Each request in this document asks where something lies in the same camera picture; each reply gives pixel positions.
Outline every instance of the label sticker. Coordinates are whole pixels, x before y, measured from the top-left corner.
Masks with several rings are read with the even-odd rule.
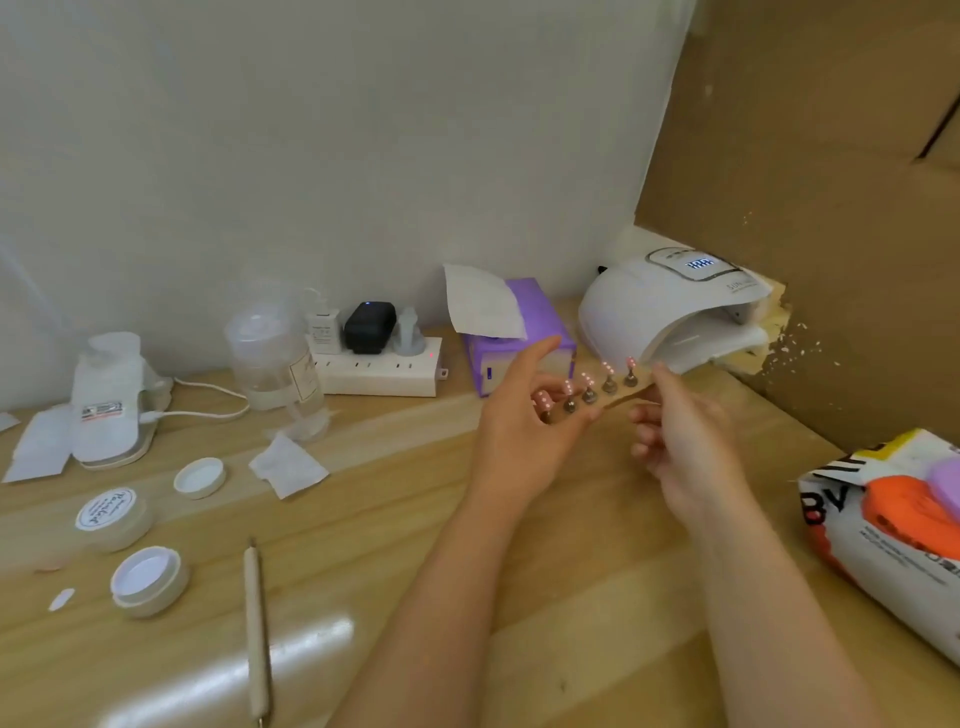
[[[126,516],[136,503],[136,491],[130,488],[117,488],[91,500],[77,514],[77,527],[82,531],[95,531],[98,528],[116,523]]]
[[[99,404],[85,404],[80,410],[80,420],[81,422],[103,420],[105,417],[118,417],[122,414],[122,401],[103,401]]]
[[[307,401],[317,391],[317,369],[310,352],[290,365],[290,376],[297,387],[297,396],[300,401]]]

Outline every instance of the purple item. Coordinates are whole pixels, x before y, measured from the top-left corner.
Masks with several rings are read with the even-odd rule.
[[[463,334],[470,368],[473,370],[473,384],[481,397],[485,397],[496,388],[506,374],[510,362],[519,352],[541,339],[556,334],[560,334],[563,338],[560,347],[543,359],[540,370],[565,378],[573,376],[577,345],[567,332],[553,304],[540,289],[537,279],[513,279],[506,282],[516,296],[520,315],[527,329],[527,338],[497,339],[471,333]]]
[[[933,497],[960,523],[960,457],[941,460],[926,477]]]

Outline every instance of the white paper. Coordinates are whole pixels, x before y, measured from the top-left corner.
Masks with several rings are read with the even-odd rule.
[[[20,421],[17,420],[10,412],[0,412],[0,432],[19,424]]]
[[[286,498],[330,475],[305,449],[279,432],[270,446],[250,461],[250,469]]]
[[[519,303],[504,279],[468,265],[444,265],[446,308],[458,333],[526,339]]]
[[[69,404],[37,412],[13,451],[13,461],[3,477],[5,483],[48,477],[63,472],[70,458],[70,420],[73,409]]]

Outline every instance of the charging cable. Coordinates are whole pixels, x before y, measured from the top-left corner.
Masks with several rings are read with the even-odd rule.
[[[230,395],[231,397],[236,397],[239,400],[247,401],[247,398],[241,395],[239,392],[234,392],[233,390],[227,389],[226,387],[221,387],[217,384],[207,384],[202,381],[183,381],[183,379],[178,379],[174,377],[174,381],[177,384],[182,384],[186,387],[206,387],[207,389],[215,389],[218,392],[223,392],[225,395]],[[226,415],[217,415],[213,412],[144,412],[140,415],[140,422],[144,425],[149,423],[155,423],[162,417],[206,417],[210,420],[234,420],[241,415],[247,414],[250,411],[250,405],[247,404],[243,409],[236,412],[228,412]]]

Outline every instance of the black charger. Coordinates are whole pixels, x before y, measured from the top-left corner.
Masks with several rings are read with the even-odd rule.
[[[344,326],[344,344],[353,353],[381,353],[396,326],[392,303],[365,301],[358,305]]]

